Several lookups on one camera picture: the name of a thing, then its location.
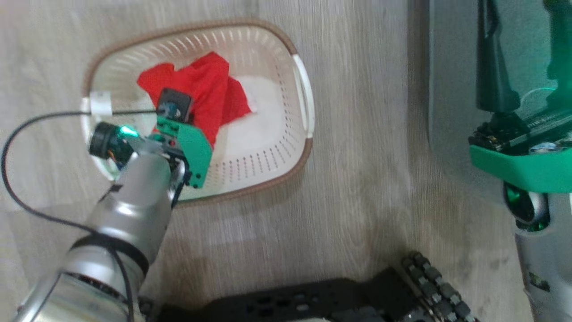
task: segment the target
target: wooden floor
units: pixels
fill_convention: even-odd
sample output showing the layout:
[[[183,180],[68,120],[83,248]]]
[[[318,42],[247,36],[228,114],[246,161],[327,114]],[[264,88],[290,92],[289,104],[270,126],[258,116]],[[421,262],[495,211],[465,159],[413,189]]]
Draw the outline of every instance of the wooden floor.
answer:
[[[269,191],[177,208],[143,293],[200,307],[280,285],[365,280],[418,249],[484,321],[532,320],[508,212],[450,181],[431,155],[426,2],[18,3],[0,0],[2,140],[31,116],[78,109],[91,59],[157,28],[261,18],[291,37],[308,68],[317,106],[305,170]],[[16,140],[9,166],[25,200],[81,221],[108,183],[79,133],[76,119],[35,126]],[[78,232],[30,218],[4,190],[0,198],[0,315],[7,316]]]

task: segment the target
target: basket rim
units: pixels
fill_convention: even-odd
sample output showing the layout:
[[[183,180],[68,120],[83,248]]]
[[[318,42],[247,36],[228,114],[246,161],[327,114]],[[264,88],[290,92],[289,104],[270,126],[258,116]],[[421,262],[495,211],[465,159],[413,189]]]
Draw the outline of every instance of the basket rim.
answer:
[[[271,33],[273,33],[276,37],[278,37],[278,39],[282,41],[282,43],[288,49],[290,55],[298,54],[298,51],[296,50],[296,47],[294,46],[294,43],[290,40],[290,38],[276,25],[273,25],[272,23],[264,20],[254,19],[254,18],[238,18],[238,19],[224,19],[224,20],[190,23],[186,25],[175,26],[172,28],[161,29],[155,32],[149,32],[137,36],[135,38],[119,42],[113,46],[104,49],[100,54],[96,55],[95,59],[93,59],[92,62],[88,65],[82,86],[82,96],[89,97],[92,88],[93,76],[97,70],[97,67],[100,65],[101,62],[103,62],[104,59],[106,59],[115,52],[126,49],[133,45],[140,44],[147,40],[165,37],[175,33],[189,32],[189,31],[209,29],[209,28],[233,27],[233,26],[253,26],[266,29]]]
[[[280,28],[278,28],[276,25],[274,25],[270,22],[267,22],[267,21],[264,21],[261,19],[255,19],[255,18],[222,19],[222,20],[215,20],[215,21],[204,21],[204,22],[196,22],[196,23],[190,23],[190,24],[185,24],[185,25],[179,25],[179,26],[175,26],[172,28],[161,29],[161,30],[158,30],[155,32],[149,32],[149,33],[131,38],[129,40],[116,43],[115,45],[112,45],[112,46],[104,49],[88,65],[87,72],[85,73],[84,82],[83,82],[83,86],[82,86],[82,96],[83,97],[89,97],[90,96],[93,76],[97,70],[97,67],[100,65],[100,63],[104,59],[106,59],[107,57],[109,57],[110,55],[112,55],[113,53],[115,53],[117,51],[126,49],[130,46],[133,46],[133,45],[140,44],[140,43],[145,42],[147,40],[151,40],[151,39],[159,38],[159,37],[165,37],[165,36],[168,36],[168,35],[171,35],[174,33],[194,31],[194,30],[200,30],[200,29],[209,29],[209,28],[232,27],[232,26],[254,26],[254,27],[259,27],[259,28],[265,29],[265,30],[271,32],[272,34],[274,34],[278,39],[280,39],[282,41],[282,43],[286,46],[286,48],[288,49],[288,52],[290,53],[291,56],[298,54],[296,47],[294,46],[293,42]],[[279,184],[282,184],[282,183],[286,182],[287,180],[291,179],[296,174],[298,174],[304,168],[304,166],[306,165],[306,162],[310,156],[310,152],[312,151],[312,146],[313,146],[313,139],[312,138],[306,138],[305,143],[304,143],[304,150],[302,151],[302,155],[300,156],[300,159],[297,161],[297,163],[294,165],[294,167],[292,167],[288,172],[286,172],[285,174],[283,174],[281,176],[278,176],[277,178],[268,180],[268,181],[263,182],[263,183],[256,184],[254,186],[245,187],[243,189],[239,189],[239,190],[235,190],[235,191],[230,191],[228,193],[217,194],[217,195],[212,195],[212,196],[202,197],[202,198],[197,198],[197,199],[181,200],[177,204],[176,207],[179,208],[179,207],[185,207],[185,206],[188,207],[188,206],[195,206],[195,205],[210,204],[210,203],[215,203],[215,202],[222,202],[222,201],[230,200],[230,199],[237,198],[237,197],[243,197],[243,196],[251,194],[251,193],[257,193],[257,192],[266,190],[268,188],[277,186]]]

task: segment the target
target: basket ventilation hole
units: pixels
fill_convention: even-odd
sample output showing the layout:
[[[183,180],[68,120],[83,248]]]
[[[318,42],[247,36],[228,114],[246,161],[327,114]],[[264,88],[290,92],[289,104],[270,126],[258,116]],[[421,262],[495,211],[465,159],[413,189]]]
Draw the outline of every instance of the basket ventilation hole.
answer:
[[[244,161],[244,177],[248,178],[248,165],[247,165],[247,159],[243,158]]]
[[[260,173],[264,173],[264,170],[262,168],[262,160],[260,159],[260,154],[256,154],[256,157],[258,158],[258,165],[260,166]]]
[[[240,181],[240,161],[238,159],[236,159],[236,176],[236,179]]]
[[[252,175],[256,176],[256,168],[254,166],[254,158],[252,157],[252,154],[251,154],[251,164],[252,164]]]
[[[262,151],[264,154],[264,159],[266,160],[266,165],[268,166],[268,171],[270,171],[270,161],[268,160],[268,155],[266,155],[266,151]]]
[[[278,162],[276,162],[276,157],[274,156],[274,151],[270,148],[270,155],[272,155],[272,161],[274,161],[274,166],[278,168]]]

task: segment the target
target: white plastic basket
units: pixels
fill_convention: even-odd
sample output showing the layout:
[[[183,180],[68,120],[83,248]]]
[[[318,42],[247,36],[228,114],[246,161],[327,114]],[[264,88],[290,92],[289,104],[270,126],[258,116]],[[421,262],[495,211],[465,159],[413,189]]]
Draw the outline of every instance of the white plastic basket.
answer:
[[[259,21],[209,23],[147,36],[103,55],[87,78],[84,109],[95,108],[93,93],[107,93],[111,109],[152,109],[137,85],[139,74],[159,63],[176,69],[214,51],[228,60],[254,113],[220,128],[204,187],[184,188],[181,201],[245,194],[286,180],[299,171],[311,150],[314,104],[308,75],[289,39]],[[86,117],[86,141],[99,121],[130,124],[149,134],[155,115]],[[110,180],[112,162],[94,158]]]

